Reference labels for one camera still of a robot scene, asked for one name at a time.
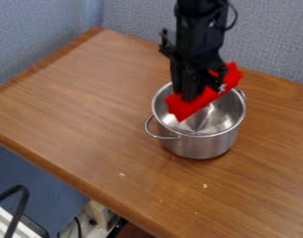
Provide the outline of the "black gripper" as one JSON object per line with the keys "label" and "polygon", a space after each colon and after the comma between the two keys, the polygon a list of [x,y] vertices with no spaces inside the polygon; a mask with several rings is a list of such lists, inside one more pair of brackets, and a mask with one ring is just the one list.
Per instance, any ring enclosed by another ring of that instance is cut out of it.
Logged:
{"label": "black gripper", "polygon": [[207,86],[223,89],[227,69],[220,49],[227,31],[227,13],[214,12],[203,16],[179,14],[176,31],[164,28],[160,32],[159,51],[170,59],[172,89],[183,101],[196,99]]}

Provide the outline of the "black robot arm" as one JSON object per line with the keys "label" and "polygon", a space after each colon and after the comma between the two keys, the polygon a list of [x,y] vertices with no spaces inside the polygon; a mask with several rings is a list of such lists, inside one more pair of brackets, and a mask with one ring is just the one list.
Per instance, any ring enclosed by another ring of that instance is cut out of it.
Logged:
{"label": "black robot arm", "polygon": [[220,49],[239,13],[230,0],[176,0],[174,16],[176,30],[162,30],[159,51],[170,59],[174,92],[192,101],[207,87],[218,93],[226,88]]}

